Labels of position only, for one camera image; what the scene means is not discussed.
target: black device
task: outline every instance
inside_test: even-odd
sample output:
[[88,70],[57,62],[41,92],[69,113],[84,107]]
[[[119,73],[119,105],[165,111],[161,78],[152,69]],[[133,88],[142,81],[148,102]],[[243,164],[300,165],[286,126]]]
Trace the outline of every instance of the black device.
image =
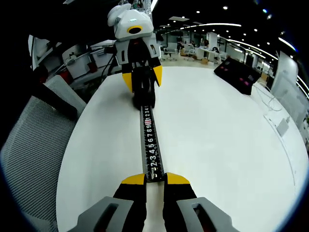
[[232,58],[227,58],[214,70],[214,73],[246,95],[251,95],[252,85],[260,77],[252,67]]

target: floor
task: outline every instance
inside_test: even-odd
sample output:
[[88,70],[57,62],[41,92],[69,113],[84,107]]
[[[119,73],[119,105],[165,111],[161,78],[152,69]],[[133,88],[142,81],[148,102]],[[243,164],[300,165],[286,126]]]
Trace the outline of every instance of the floor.
[[213,62],[208,62],[208,65],[202,64],[200,60],[194,60],[193,58],[182,57],[180,55],[172,54],[170,58],[169,55],[163,55],[161,59],[161,64],[163,67],[167,66],[181,66],[181,67],[197,67],[197,68],[208,68],[215,69],[219,64],[214,64]]

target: tape measure numbers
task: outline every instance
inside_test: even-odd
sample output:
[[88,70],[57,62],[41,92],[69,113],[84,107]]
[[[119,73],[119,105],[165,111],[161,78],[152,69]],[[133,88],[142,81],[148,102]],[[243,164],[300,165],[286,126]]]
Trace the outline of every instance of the tape measure numbers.
[[151,106],[141,107],[140,122],[142,159],[146,178],[149,182],[162,181],[164,176],[163,163]]

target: cable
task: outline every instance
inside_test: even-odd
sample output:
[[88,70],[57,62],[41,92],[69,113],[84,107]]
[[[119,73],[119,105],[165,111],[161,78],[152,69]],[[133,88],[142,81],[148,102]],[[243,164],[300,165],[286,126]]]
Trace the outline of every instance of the cable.
[[107,65],[106,65],[105,68],[103,69],[102,74],[101,74],[101,78],[103,77],[104,71],[106,70],[107,66],[109,66],[110,61],[111,61],[114,57],[115,57],[115,54],[112,55],[112,57],[111,57],[110,60],[108,61]]
[[[263,87],[265,87],[268,91],[270,91],[270,88],[268,88],[264,83],[262,83],[262,82],[257,82],[257,83],[260,84],[260,85],[262,85]],[[270,102],[271,102],[272,100],[274,100],[276,97],[274,97],[274,96],[269,96],[268,94],[266,94],[265,92],[263,92],[262,90],[260,90],[257,86],[254,86],[254,87],[258,90],[257,94],[260,96],[262,103],[264,103],[264,104],[268,107],[269,110],[276,111],[276,112],[282,110],[282,108],[279,109],[279,110],[278,110],[278,109],[274,109],[274,108],[272,108],[272,107],[269,105]],[[270,100],[269,100],[268,103],[266,103],[265,101],[263,101],[263,97],[261,96],[261,94],[260,94],[259,92],[263,93],[264,95],[266,95],[267,97],[270,98]]]
[[[257,83],[260,84],[260,85],[262,85],[263,87],[265,87],[268,91],[270,91],[270,88],[268,88],[264,83],[262,83],[262,82],[257,82]],[[265,92],[263,92],[262,90],[260,90],[257,86],[254,86],[254,87],[258,90],[257,93],[258,93],[258,95],[260,96],[261,101],[268,107],[268,109],[269,109],[270,111],[279,112],[279,111],[281,111],[281,110],[283,109],[283,107],[281,107],[281,109],[274,109],[273,107],[270,106],[270,103],[271,103],[274,99],[277,99],[278,101],[279,101],[279,100],[280,100],[280,101],[284,101],[284,102],[285,102],[285,106],[290,110],[290,112],[287,111],[288,114],[289,114],[288,120],[290,119],[290,113],[292,113],[292,112],[291,112],[291,108],[288,107],[289,104],[287,103],[287,101],[286,101],[285,99],[283,99],[283,96],[282,96],[281,98],[276,98],[276,97],[274,97],[274,96],[269,96],[268,94],[266,94]],[[268,103],[266,103],[265,101],[263,101],[263,98],[262,98],[262,96],[261,96],[261,94],[260,94],[259,92],[262,92],[264,95],[266,95],[266,96],[268,96],[268,97],[270,98],[270,100],[269,100]]]

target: white tabletop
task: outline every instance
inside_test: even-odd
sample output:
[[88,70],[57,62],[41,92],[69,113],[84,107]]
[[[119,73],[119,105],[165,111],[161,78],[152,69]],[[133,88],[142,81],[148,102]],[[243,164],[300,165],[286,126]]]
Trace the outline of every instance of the white tabletop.
[[211,53],[216,53],[216,54],[217,54],[217,52],[211,51],[211,50],[209,50],[209,49],[207,49],[207,48],[203,48],[203,47],[196,47],[196,49],[200,49],[200,50],[203,50],[203,51],[205,51],[205,52],[211,52]]
[[[82,113],[59,173],[60,232],[113,196],[123,179],[142,173],[140,113],[131,98],[121,74],[112,75]],[[274,231],[295,199],[289,161],[263,114],[252,96],[240,94],[211,69],[163,68],[154,117],[164,170],[187,178],[198,197],[229,214],[242,232]],[[144,231],[164,228],[153,209],[162,210],[158,186],[147,188],[147,217],[155,219],[146,220]]]

